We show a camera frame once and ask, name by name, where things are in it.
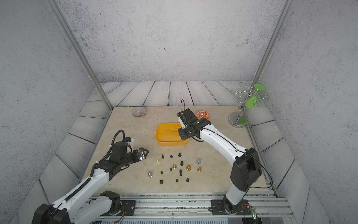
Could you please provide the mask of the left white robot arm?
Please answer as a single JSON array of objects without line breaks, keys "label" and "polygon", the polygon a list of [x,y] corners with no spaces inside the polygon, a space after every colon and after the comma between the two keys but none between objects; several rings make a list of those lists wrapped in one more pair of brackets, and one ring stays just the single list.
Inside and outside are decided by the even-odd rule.
[{"label": "left white robot arm", "polygon": [[93,164],[85,180],[52,204],[42,204],[36,209],[33,224],[89,224],[101,215],[126,215],[126,205],[121,202],[118,193],[107,190],[93,202],[88,202],[97,190],[119,172],[148,156],[147,149],[132,148],[133,140],[125,135],[124,130],[118,130],[115,136],[120,133],[122,140],[116,141],[115,137],[112,139],[109,150]]}]

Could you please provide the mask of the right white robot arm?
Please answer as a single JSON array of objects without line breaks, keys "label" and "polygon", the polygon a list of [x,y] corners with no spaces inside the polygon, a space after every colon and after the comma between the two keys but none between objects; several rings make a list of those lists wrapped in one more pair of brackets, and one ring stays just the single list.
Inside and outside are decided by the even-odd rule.
[{"label": "right white robot arm", "polygon": [[194,136],[200,138],[220,152],[232,166],[230,174],[232,186],[226,193],[224,201],[232,208],[238,206],[252,184],[263,173],[257,151],[234,143],[206,118],[188,120],[184,116],[179,116],[178,120],[181,125],[178,132],[182,140]]}]

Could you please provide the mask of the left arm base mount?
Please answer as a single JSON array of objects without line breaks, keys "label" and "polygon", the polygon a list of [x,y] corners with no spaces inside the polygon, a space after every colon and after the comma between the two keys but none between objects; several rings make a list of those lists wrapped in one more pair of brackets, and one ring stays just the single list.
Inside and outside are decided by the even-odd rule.
[{"label": "left arm base mount", "polygon": [[136,200],[120,200],[116,201],[110,210],[101,216],[134,216],[136,209]]}]

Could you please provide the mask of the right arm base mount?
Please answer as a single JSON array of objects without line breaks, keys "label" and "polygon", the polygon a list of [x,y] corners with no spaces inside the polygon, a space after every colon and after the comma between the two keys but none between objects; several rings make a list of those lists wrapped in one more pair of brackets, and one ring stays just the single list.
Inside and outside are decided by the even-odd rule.
[{"label": "right arm base mount", "polygon": [[224,197],[223,199],[211,200],[211,206],[208,211],[212,215],[251,215],[251,205],[248,200],[242,199],[237,205],[233,205]]}]

